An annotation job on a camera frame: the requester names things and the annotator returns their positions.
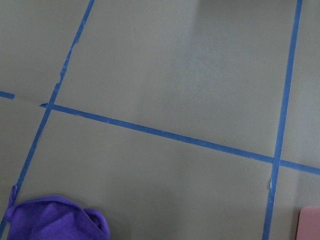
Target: concrete floor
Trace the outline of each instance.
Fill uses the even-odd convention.
[[[0,91],[15,94],[0,97],[1,216],[87,4],[0,3]],[[55,104],[136,125],[52,110],[17,202],[97,208],[112,240],[261,239],[295,11],[96,0]],[[319,20],[303,2],[281,155],[294,167],[279,169],[270,240],[295,239],[301,208],[320,204]]]

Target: purple towel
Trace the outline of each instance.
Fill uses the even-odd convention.
[[[5,219],[10,223],[7,240],[109,240],[104,216],[82,209],[61,196],[46,196],[13,205],[12,188]]]

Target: short blue tape piece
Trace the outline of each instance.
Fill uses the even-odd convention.
[[[44,103],[40,106],[47,108],[48,104]],[[269,156],[265,156],[265,155],[261,155],[261,154],[257,154],[257,153],[229,147],[229,146],[224,146],[224,145],[216,144],[216,143],[209,142],[209,141],[203,141],[203,140],[199,140],[196,138],[175,134],[172,132],[162,131],[159,129],[155,129],[155,128],[151,128],[151,127],[147,127],[147,126],[142,126],[142,125],[126,122],[126,121],[121,121],[121,120],[113,119],[113,118],[106,117],[106,116],[101,116],[101,115],[97,115],[97,114],[93,114],[93,113],[87,113],[87,112],[79,111],[76,109],[68,108],[65,106],[54,105],[52,109],[55,111],[59,111],[59,112],[67,113],[67,114],[82,116],[86,119],[96,120],[99,122],[124,127],[127,129],[132,129],[132,130],[144,132],[147,134],[157,135],[160,137],[173,139],[173,140],[177,140],[177,141],[188,143],[188,144],[193,144],[193,145],[201,146],[204,148],[209,148],[209,149],[213,149],[213,150],[217,150],[217,151],[221,151],[221,152],[225,152],[225,153],[229,153],[229,154],[234,154],[234,155],[238,155],[238,156],[249,158],[249,159],[262,161],[265,163],[272,163],[273,162],[273,158],[269,157]]]
[[[41,123],[39,125],[39,128],[38,128],[36,134],[35,134],[35,137],[33,139],[32,145],[30,147],[29,153],[28,153],[28,155],[26,157],[26,160],[24,162],[23,168],[21,170],[19,179],[18,179],[18,181],[16,183],[17,189],[16,189],[15,197],[17,197],[18,194],[19,194],[19,191],[21,189],[21,186],[22,186],[23,181],[25,179],[25,176],[27,174],[27,171],[28,171],[28,168],[29,168],[30,163],[32,161],[32,158],[33,158],[33,156],[35,154],[35,150],[37,148],[37,144],[38,144],[39,138],[40,138],[45,126],[46,126],[46,123],[48,121],[48,118],[49,118],[49,115],[51,113],[51,110],[52,110],[52,108],[53,108],[53,106],[55,104],[55,100],[57,98],[57,95],[58,95],[58,92],[60,90],[61,84],[62,84],[62,82],[64,80],[65,75],[66,75],[66,72],[67,72],[67,69],[68,69],[68,64],[69,64],[69,61],[70,61],[70,57],[71,57],[73,48],[74,48],[75,44],[78,42],[78,40],[79,40],[79,38],[81,36],[81,33],[82,33],[83,29],[84,29],[85,23],[86,23],[86,21],[88,19],[88,16],[90,14],[90,11],[92,9],[92,6],[93,6],[94,2],[95,2],[95,0],[90,0],[90,2],[88,3],[88,6],[87,6],[86,11],[84,13],[84,16],[82,18],[82,21],[80,23],[80,26],[79,26],[76,34],[75,34],[74,40],[72,42],[72,45],[70,47],[70,50],[69,50],[69,52],[67,54],[67,57],[65,59],[65,62],[63,64],[63,67],[62,67],[61,72],[60,72],[60,81],[55,85],[55,87],[53,89],[53,92],[51,94],[49,103],[47,105],[47,108],[45,109],[45,112],[43,114]],[[4,233],[6,225],[7,225],[7,221],[5,220],[5,217],[3,216],[1,224],[0,224],[0,239],[1,239],[2,235],[3,235],[3,233]]]
[[[281,158],[281,152],[282,152],[282,146],[283,146],[284,134],[285,134],[286,118],[287,118],[289,96],[290,96],[290,87],[291,87],[291,80],[292,80],[292,74],[294,69],[294,60],[295,60],[295,52],[296,52],[302,3],[303,3],[303,0],[297,0],[296,2],[289,56],[288,56],[286,75],[285,75],[285,83],[284,83],[283,96],[282,96],[280,119],[279,119],[278,132],[277,132],[275,150],[274,150],[274,161],[272,164],[271,187],[270,187],[270,191],[267,199],[262,240],[269,240],[269,237],[270,237],[271,222],[272,222],[272,216],[274,211],[278,174],[279,174],[279,167],[281,162],[280,158]]]
[[[8,93],[8,92],[5,92],[5,91],[0,91],[0,97],[2,98],[6,98],[6,99],[15,99],[15,95],[12,94],[12,93]]]
[[[320,168],[313,167],[313,166],[307,166],[307,165],[295,163],[292,161],[281,160],[280,166],[285,167],[285,168],[289,168],[289,169],[298,170],[301,172],[306,172],[309,174],[320,175]]]

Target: blue tape line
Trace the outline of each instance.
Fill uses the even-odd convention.
[[[281,160],[280,166],[285,167],[285,168],[289,168],[289,169],[298,170],[301,172],[306,172],[309,174],[320,175],[320,168],[313,167],[313,166],[307,166],[307,165],[295,163],[292,161]]]
[[[46,110],[45,110],[45,112],[43,114],[41,123],[39,125],[39,128],[38,128],[36,134],[35,134],[35,137],[33,139],[32,145],[30,147],[29,153],[28,153],[28,155],[26,157],[26,160],[24,162],[24,165],[23,165],[23,168],[21,170],[20,176],[18,178],[18,181],[17,181],[17,184],[16,184],[16,186],[17,186],[16,195],[15,195],[16,198],[17,198],[17,196],[19,194],[19,191],[21,189],[21,186],[22,186],[23,181],[25,179],[25,176],[27,174],[27,171],[28,171],[28,168],[29,168],[30,163],[32,161],[32,158],[33,158],[33,156],[35,154],[35,150],[37,148],[37,144],[38,144],[39,138],[41,136],[41,133],[43,132],[43,130],[45,128],[45,125],[46,125],[46,123],[48,121],[48,118],[49,118],[49,115],[51,113],[51,110],[52,110],[52,108],[54,106],[54,103],[55,103],[55,100],[57,98],[59,89],[60,89],[61,84],[62,84],[62,82],[64,80],[64,77],[66,75],[66,72],[67,72],[67,69],[68,69],[68,64],[69,64],[69,61],[70,61],[70,57],[71,57],[73,48],[74,48],[75,44],[78,42],[78,40],[79,40],[79,38],[81,36],[81,33],[82,33],[83,29],[84,29],[84,26],[86,24],[86,21],[88,19],[88,16],[90,14],[90,11],[92,9],[92,6],[93,6],[94,2],[95,2],[95,0],[90,0],[90,2],[88,3],[88,6],[87,6],[86,11],[84,13],[84,16],[82,18],[82,21],[80,23],[80,26],[79,26],[76,34],[75,34],[75,37],[74,37],[74,40],[73,40],[72,45],[70,47],[70,50],[69,50],[69,52],[67,54],[67,57],[66,57],[66,59],[64,61],[62,69],[60,71],[60,81],[57,82],[57,84],[55,85],[55,87],[53,89],[53,92],[51,94],[49,103],[48,103],[47,108],[46,108]],[[4,218],[5,218],[5,216],[3,216],[1,224],[0,224],[0,239],[1,239],[2,235],[3,235],[3,233],[4,233],[5,227],[7,225],[7,221],[5,221]]]
[[[282,96],[280,119],[279,119],[278,132],[277,132],[275,150],[274,150],[274,161],[272,164],[272,171],[271,171],[271,186],[270,186],[270,191],[267,199],[262,240],[268,240],[270,237],[271,222],[272,222],[272,216],[274,211],[280,158],[281,158],[281,152],[282,152],[282,146],[283,146],[284,134],[285,134],[286,118],[287,118],[289,96],[290,96],[290,87],[291,87],[292,73],[294,68],[294,60],[295,60],[295,52],[296,52],[302,3],[303,3],[303,0],[297,0],[296,2],[289,56],[288,56],[287,67],[286,67],[285,83],[284,83],[283,96]]]
[[[40,106],[44,107],[44,108],[48,107],[48,105],[46,103],[44,103]],[[199,140],[196,138],[179,135],[179,134],[175,134],[172,132],[162,131],[159,129],[155,129],[155,128],[151,128],[151,127],[147,127],[147,126],[142,126],[142,125],[126,122],[126,121],[121,121],[121,120],[117,120],[117,119],[106,117],[106,116],[101,116],[101,115],[97,115],[97,114],[93,114],[93,113],[87,113],[87,112],[79,111],[76,109],[68,108],[65,106],[60,106],[60,105],[55,104],[52,109],[59,111],[59,112],[67,113],[67,114],[82,116],[86,119],[96,120],[99,122],[124,127],[127,129],[132,129],[132,130],[144,132],[147,134],[152,134],[152,135],[164,137],[167,139],[173,139],[173,140],[201,146],[201,147],[208,148],[208,149],[213,149],[213,150],[217,150],[217,151],[221,151],[221,152],[225,152],[225,153],[229,153],[229,154],[234,154],[234,155],[238,155],[238,156],[249,158],[249,159],[262,161],[265,163],[272,163],[273,162],[273,158],[270,156],[265,156],[265,155],[241,150],[238,148],[224,146],[224,145],[220,145],[220,144],[209,142],[209,141]]]
[[[5,92],[5,91],[0,91],[0,97],[2,98],[6,98],[6,99],[15,99],[15,95],[12,94],[12,93],[8,93],[8,92]]]

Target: floor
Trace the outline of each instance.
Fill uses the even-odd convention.
[[[319,1],[3,0],[0,20],[1,216],[17,183],[112,240],[293,240],[320,204]]]

